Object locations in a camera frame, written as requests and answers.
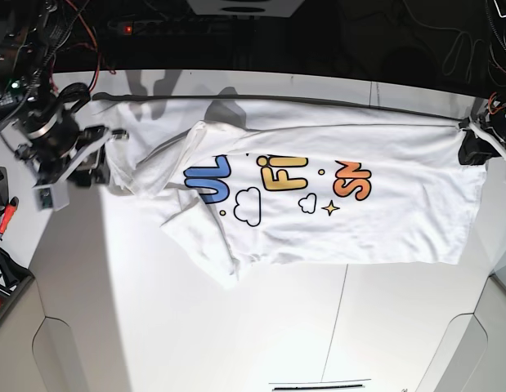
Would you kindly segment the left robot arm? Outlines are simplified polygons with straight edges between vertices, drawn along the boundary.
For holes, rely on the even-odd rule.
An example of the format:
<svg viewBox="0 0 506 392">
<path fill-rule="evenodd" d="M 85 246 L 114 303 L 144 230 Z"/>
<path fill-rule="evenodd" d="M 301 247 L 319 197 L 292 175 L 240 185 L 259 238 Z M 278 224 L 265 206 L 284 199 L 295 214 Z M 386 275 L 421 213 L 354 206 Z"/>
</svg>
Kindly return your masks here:
<svg viewBox="0 0 506 392">
<path fill-rule="evenodd" d="M 459 163 L 485 164 L 491 158 L 506 162 L 506 1 L 485 1 L 489 27 L 487 77 L 492 83 L 487 98 L 476 98 L 469 116 L 459 123 L 464 133 Z"/>
</svg>

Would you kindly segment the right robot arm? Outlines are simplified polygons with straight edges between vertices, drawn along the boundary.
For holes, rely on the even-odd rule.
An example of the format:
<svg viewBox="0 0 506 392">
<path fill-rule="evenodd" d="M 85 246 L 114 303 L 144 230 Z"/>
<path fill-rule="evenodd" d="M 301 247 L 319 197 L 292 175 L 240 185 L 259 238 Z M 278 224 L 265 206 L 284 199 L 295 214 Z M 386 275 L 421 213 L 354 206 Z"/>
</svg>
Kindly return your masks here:
<svg viewBox="0 0 506 392">
<path fill-rule="evenodd" d="M 54 83 L 58 53 L 87 2 L 0 1 L 0 136 L 12 125 L 26 142 L 11 149 L 34 173 L 38 186 L 71 181 L 78 187 L 110 179 L 105 144 L 123 130 L 81 128 L 76 113 L 91 101 L 99 77 L 63 89 Z"/>
</svg>

